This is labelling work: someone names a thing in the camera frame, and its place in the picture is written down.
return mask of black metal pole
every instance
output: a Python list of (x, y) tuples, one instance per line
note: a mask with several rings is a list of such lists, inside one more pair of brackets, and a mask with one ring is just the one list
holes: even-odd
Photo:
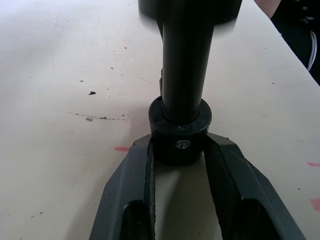
[(214, 29), (206, 4), (184, 3), (172, 1), (172, 14), (163, 23), (162, 114), (177, 125), (199, 115)]

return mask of screw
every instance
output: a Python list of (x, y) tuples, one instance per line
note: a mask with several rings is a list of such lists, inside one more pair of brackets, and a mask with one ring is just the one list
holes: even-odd
[(177, 149), (187, 149), (191, 146), (191, 142), (188, 140), (180, 140), (175, 143)]

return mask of person's arm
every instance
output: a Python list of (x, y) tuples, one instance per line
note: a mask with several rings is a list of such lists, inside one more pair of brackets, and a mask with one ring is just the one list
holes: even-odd
[(261, 10), (271, 19), (281, 0), (254, 0)]

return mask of black round base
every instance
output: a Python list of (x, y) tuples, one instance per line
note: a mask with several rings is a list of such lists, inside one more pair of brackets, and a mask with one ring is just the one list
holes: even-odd
[(149, 108), (155, 159), (170, 166), (184, 166), (196, 162), (201, 157), (203, 142), (211, 123), (212, 113), (209, 105), (202, 99), (197, 119), (184, 125), (177, 125), (165, 119), (162, 106), (160, 96)]

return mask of white table surface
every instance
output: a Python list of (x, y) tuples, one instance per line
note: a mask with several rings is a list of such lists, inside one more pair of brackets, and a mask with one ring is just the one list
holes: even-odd
[[(135, 0), (0, 3), (1, 240), (88, 239), (126, 155), (114, 148), (150, 132), (161, 67)], [(214, 34), (202, 97), (210, 132), (237, 143), (320, 239), (320, 167), (308, 164), (320, 163), (320, 88), (253, 0)], [(156, 238), (221, 239), (203, 161), (157, 170)]]

